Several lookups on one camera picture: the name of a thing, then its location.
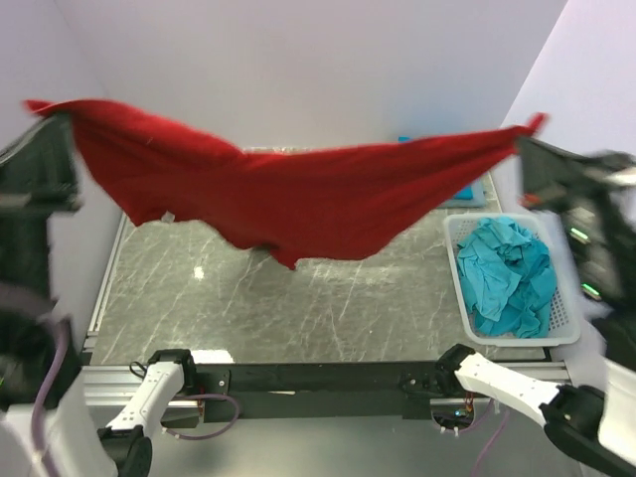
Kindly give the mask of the red t shirt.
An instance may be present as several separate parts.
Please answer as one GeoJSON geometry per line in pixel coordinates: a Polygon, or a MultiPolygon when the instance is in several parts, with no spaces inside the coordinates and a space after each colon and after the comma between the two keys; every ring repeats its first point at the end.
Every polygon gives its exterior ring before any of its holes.
{"type": "Polygon", "coordinates": [[[199,221],[239,249],[361,260],[535,135],[542,113],[507,128],[309,152],[248,152],[206,132],[101,99],[29,99],[70,117],[92,179],[131,222],[199,221]]]}

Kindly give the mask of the crumpled teal t shirt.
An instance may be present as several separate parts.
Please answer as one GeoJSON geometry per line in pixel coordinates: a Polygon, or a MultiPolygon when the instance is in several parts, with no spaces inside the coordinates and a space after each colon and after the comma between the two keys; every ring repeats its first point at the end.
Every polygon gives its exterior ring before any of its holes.
{"type": "Polygon", "coordinates": [[[508,217],[483,218],[458,243],[456,266],[478,333],[548,335],[557,275],[548,247],[531,230],[508,217]]]}

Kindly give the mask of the black base beam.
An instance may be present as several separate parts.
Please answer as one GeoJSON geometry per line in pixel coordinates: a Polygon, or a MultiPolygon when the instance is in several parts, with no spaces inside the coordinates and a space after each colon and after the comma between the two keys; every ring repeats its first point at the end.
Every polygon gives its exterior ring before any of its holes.
{"type": "Polygon", "coordinates": [[[235,399],[243,419],[400,416],[429,419],[437,398],[464,399],[430,361],[199,365],[182,397],[235,399]]]}

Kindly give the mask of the aluminium frame rail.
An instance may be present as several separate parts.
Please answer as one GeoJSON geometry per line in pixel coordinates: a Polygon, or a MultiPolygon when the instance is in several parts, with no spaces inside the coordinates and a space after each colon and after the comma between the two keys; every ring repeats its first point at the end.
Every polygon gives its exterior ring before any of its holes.
{"type": "Polygon", "coordinates": [[[247,418],[398,414],[426,418],[442,392],[435,364],[467,344],[438,209],[363,261],[288,270],[198,223],[122,218],[93,312],[87,404],[117,415],[138,364],[189,349],[199,393],[247,418]]]}

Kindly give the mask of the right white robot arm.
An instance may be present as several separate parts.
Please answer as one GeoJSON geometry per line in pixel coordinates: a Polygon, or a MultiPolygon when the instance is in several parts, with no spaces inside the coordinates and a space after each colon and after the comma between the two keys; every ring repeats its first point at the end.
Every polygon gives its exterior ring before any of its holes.
{"type": "Polygon", "coordinates": [[[531,418],[568,457],[607,476],[635,473],[635,228],[615,196],[635,186],[635,159],[620,152],[581,156],[545,142],[517,143],[530,210],[559,216],[580,289],[611,309],[592,321],[605,341],[600,391],[538,381],[455,345],[436,362],[447,396],[493,398],[531,418]]]}

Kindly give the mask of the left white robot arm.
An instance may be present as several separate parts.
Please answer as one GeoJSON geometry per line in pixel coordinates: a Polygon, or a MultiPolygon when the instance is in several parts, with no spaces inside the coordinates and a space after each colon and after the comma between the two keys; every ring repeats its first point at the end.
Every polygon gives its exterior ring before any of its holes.
{"type": "Polygon", "coordinates": [[[146,476],[169,403],[199,385],[192,354],[162,350],[119,415],[95,428],[72,321],[50,284],[50,216],[80,208],[70,118],[34,124],[1,152],[1,425],[31,476],[146,476]]]}

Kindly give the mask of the white plastic basket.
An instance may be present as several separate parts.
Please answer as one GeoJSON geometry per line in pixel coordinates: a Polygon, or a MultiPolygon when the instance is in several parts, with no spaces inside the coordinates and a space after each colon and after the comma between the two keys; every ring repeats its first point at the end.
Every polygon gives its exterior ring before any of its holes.
{"type": "Polygon", "coordinates": [[[533,348],[556,347],[574,343],[580,335],[578,319],[575,317],[575,298],[570,290],[563,286],[563,265],[553,257],[553,245],[547,229],[537,219],[530,215],[520,214],[460,214],[451,215],[444,220],[446,248],[451,266],[455,292],[460,307],[460,316],[467,336],[474,342],[484,346],[505,348],[533,348]],[[456,255],[458,243],[470,235],[477,223],[483,218],[508,217],[531,230],[548,247],[551,261],[556,272],[557,290],[551,305],[549,333],[540,339],[517,339],[512,335],[487,337],[478,333],[474,327],[474,320],[465,307],[465,302],[458,278],[456,255]]]}

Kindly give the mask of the folded grey-blue t shirt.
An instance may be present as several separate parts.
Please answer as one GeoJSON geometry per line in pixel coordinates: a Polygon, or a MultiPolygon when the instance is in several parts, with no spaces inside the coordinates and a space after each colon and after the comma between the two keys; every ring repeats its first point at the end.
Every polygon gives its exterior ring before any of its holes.
{"type": "Polygon", "coordinates": [[[438,206],[438,209],[481,209],[486,206],[486,195],[481,181],[475,181],[473,186],[474,199],[468,201],[448,199],[438,206]]]}

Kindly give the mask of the folded blue t shirt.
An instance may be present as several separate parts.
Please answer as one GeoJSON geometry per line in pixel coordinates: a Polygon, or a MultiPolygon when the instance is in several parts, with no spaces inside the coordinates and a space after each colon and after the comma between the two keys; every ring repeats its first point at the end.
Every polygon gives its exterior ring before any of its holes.
{"type": "MultiPolygon", "coordinates": [[[[409,140],[410,140],[410,138],[407,137],[407,136],[400,136],[397,139],[398,142],[408,142],[409,140]]],[[[456,193],[452,197],[452,199],[453,200],[461,200],[461,201],[473,200],[474,199],[473,186],[472,185],[466,186],[465,188],[460,190],[458,193],[456,193]]]]}

